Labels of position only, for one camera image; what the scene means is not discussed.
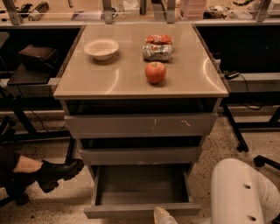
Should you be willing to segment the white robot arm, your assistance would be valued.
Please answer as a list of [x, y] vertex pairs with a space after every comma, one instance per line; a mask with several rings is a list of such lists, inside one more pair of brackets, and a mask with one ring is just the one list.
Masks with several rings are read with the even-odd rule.
[[270, 224], [280, 214], [280, 192], [252, 166], [221, 160], [211, 177], [211, 216], [201, 224]]

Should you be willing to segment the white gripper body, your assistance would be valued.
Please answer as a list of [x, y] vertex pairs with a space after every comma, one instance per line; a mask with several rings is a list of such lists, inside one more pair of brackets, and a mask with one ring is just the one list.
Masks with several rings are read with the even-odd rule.
[[162, 216], [159, 219], [158, 224], [178, 224], [178, 223], [172, 216], [167, 215], [167, 216]]

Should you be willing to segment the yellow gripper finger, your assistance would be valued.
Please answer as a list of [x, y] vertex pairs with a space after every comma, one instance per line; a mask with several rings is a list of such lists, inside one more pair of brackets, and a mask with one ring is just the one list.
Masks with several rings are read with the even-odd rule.
[[162, 207], [156, 206], [154, 209], [154, 222], [166, 223], [170, 214]]

